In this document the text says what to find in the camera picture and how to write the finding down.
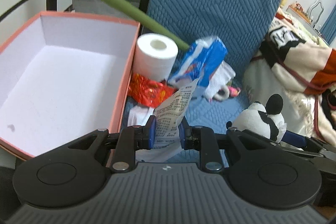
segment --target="blue plastic package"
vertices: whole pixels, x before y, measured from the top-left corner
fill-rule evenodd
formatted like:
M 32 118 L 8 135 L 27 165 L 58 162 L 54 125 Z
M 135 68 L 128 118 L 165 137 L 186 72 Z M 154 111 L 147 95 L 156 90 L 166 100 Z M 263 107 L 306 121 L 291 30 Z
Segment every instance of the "blue plastic package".
M 197 39 L 184 55 L 181 67 L 169 78 L 168 83 L 180 88 L 199 78 L 193 96 L 201 96 L 226 54 L 227 48 L 219 37 Z

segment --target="blue curtain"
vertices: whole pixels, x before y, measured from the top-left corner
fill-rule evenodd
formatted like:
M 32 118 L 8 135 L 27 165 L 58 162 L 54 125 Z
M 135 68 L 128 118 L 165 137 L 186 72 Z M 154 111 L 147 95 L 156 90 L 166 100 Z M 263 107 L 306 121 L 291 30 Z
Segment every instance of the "blue curtain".
M 336 37 L 336 5 L 321 30 L 324 39 L 330 44 Z

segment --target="black ear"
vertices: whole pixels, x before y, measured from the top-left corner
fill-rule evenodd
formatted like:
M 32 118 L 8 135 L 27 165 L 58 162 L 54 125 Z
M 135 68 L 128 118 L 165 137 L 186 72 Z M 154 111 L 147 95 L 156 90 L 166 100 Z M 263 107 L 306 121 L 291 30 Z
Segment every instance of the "black ear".
M 281 113 L 284 101 L 280 94 L 273 94 L 267 101 L 265 109 L 268 115 Z
M 226 123 L 226 129 L 229 129 L 229 127 L 231 127 L 232 126 L 232 122 L 231 121 L 228 121 L 227 123 Z

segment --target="receipt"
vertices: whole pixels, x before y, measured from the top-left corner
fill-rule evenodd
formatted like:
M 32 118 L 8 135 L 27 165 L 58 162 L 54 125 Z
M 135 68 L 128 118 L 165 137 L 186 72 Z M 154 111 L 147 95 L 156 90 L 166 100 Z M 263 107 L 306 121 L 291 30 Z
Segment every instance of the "receipt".
M 138 150 L 136 160 L 164 162 L 181 152 L 179 124 L 189 105 L 199 79 L 181 87 L 154 110 L 156 116 L 155 140 L 151 150 Z

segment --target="green tube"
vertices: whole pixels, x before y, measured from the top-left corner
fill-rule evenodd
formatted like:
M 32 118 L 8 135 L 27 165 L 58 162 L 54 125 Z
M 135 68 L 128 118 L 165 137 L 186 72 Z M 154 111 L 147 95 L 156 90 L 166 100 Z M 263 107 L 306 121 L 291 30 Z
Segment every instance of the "green tube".
M 140 11 L 137 7 L 133 6 L 126 0 L 101 0 L 105 2 L 108 6 L 111 6 L 124 14 L 128 15 L 129 17 L 133 18 L 134 20 L 140 22 L 146 28 L 151 29 L 153 32 L 158 34 L 165 35 L 170 39 L 174 40 L 177 47 L 181 50 L 186 52 L 189 49 L 189 45 L 185 43 L 182 39 L 174 35 L 172 32 L 167 30 L 161 24 L 157 23 L 154 19 L 146 15 L 143 11 Z

